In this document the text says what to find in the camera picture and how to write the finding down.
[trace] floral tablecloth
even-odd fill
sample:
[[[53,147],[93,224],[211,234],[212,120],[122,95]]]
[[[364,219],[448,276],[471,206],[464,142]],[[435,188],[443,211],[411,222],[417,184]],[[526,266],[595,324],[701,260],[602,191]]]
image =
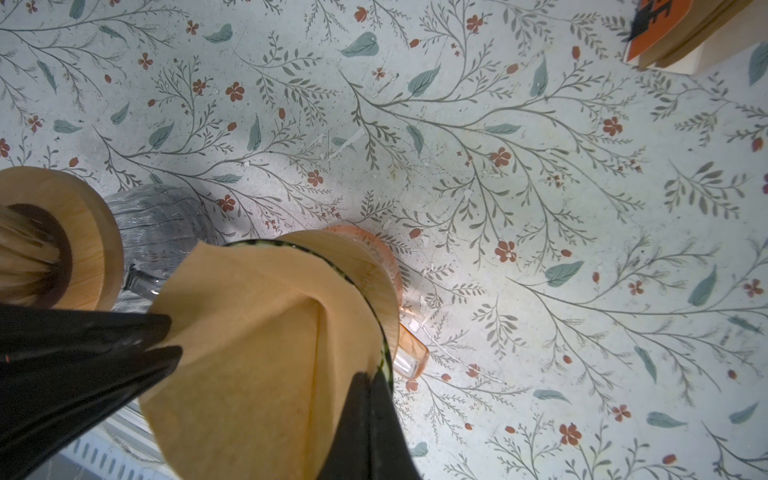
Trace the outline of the floral tablecloth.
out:
[[[392,248],[425,478],[768,476],[768,46],[639,72],[615,0],[0,4],[3,167]]]

